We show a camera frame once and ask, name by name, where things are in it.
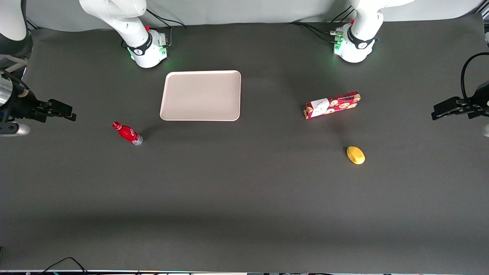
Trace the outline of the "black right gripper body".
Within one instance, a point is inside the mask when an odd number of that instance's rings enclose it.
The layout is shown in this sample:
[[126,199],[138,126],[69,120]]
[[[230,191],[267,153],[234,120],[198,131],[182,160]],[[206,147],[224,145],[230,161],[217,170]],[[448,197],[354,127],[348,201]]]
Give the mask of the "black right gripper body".
[[47,107],[48,104],[38,100],[33,92],[28,92],[23,97],[12,94],[5,103],[5,121],[13,122],[16,119],[26,119],[44,123],[49,116]]

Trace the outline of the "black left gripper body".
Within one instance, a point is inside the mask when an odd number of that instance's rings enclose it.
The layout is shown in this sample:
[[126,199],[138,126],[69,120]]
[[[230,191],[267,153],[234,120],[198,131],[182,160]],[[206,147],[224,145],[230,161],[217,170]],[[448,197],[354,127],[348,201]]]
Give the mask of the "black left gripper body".
[[463,90],[464,99],[467,100],[464,110],[467,115],[489,115],[489,82],[486,81],[479,85],[473,96],[466,98],[466,91]]

